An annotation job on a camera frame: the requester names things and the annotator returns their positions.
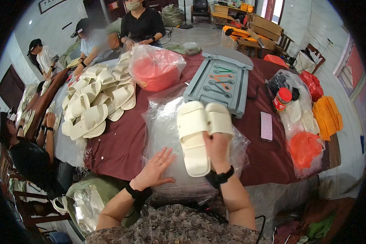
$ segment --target fan stand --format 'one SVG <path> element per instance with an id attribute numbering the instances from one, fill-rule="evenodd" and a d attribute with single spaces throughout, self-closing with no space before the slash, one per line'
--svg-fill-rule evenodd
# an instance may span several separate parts
<path id="1" fill-rule="evenodd" d="M 187 24 L 187 19 L 186 19 L 186 0 L 184 0 L 184 25 L 179 25 L 180 29 L 190 29 L 192 28 L 192 25 L 188 25 Z"/>

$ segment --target framed calligraphy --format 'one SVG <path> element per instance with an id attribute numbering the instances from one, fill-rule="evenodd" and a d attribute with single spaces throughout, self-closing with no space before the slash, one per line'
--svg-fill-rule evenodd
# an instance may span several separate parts
<path id="1" fill-rule="evenodd" d="M 38 3 L 40 14 L 43 14 L 47 10 L 51 9 L 55 5 L 62 3 L 66 0 L 43 0 Z"/>

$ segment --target red jar lid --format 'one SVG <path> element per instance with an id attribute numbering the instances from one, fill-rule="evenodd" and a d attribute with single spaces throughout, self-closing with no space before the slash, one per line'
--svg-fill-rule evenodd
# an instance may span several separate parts
<path id="1" fill-rule="evenodd" d="M 287 89 L 285 87 L 282 87 L 281 89 L 279 89 L 278 95 L 283 101 L 285 101 L 287 103 L 292 100 L 292 93 L 289 91 L 289 89 Z"/>

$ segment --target camouflage shirt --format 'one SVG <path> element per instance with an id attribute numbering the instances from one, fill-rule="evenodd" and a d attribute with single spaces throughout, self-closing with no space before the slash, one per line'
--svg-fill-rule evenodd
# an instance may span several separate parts
<path id="1" fill-rule="evenodd" d="M 158 209 L 144 208 L 141 217 L 131 227 L 113 227 L 92 232 L 87 244 L 107 243 L 222 243 L 255 244 L 259 232 L 237 225 L 221 224 L 206 213 L 180 204 L 166 205 Z M 259 243 L 271 243 L 261 240 Z"/>

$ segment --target hand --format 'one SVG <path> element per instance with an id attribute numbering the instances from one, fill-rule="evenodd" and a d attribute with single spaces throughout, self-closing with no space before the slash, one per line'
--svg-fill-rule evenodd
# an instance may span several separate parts
<path id="1" fill-rule="evenodd" d="M 135 42 L 131 39 L 127 39 L 124 44 L 126 45 L 126 50 L 131 51 Z"/>
<path id="2" fill-rule="evenodd" d="M 54 127 L 56 123 L 56 115 L 54 113 L 49 113 L 48 117 L 46 118 L 47 127 Z"/>
<path id="3" fill-rule="evenodd" d="M 214 133 L 210 136 L 204 131 L 203 139 L 205 140 L 206 152 L 217 174 L 226 173 L 231 166 L 229 159 L 226 158 L 226 150 L 228 150 L 229 144 L 228 135 Z"/>
<path id="4" fill-rule="evenodd" d="M 173 178 L 161 178 L 161 174 L 171 165 L 175 160 L 176 155 L 172 154 L 172 148 L 165 147 L 158 152 L 130 182 L 133 190 L 143 191 L 147 187 L 160 186 L 165 183 L 175 183 Z"/>
<path id="5" fill-rule="evenodd" d="M 77 76 L 77 75 L 79 75 L 82 71 L 83 71 L 83 69 L 84 69 L 85 67 L 80 63 L 78 66 L 77 66 L 77 68 L 74 70 L 74 75 L 75 76 Z"/>
<path id="6" fill-rule="evenodd" d="M 43 126 L 46 126 L 46 120 L 47 120 L 49 114 L 51 114 L 51 113 L 49 112 L 49 113 L 45 114 L 45 117 L 43 118 L 43 121 L 42 121 Z"/>
<path id="7" fill-rule="evenodd" d="M 148 40 L 143 40 L 143 41 L 140 41 L 138 42 L 138 44 L 142 45 L 147 45 L 147 44 L 151 44 L 153 42 L 153 39 L 148 39 Z"/>
<path id="8" fill-rule="evenodd" d="M 25 119 L 20 119 L 19 125 L 24 126 L 24 123 L 26 122 Z"/>

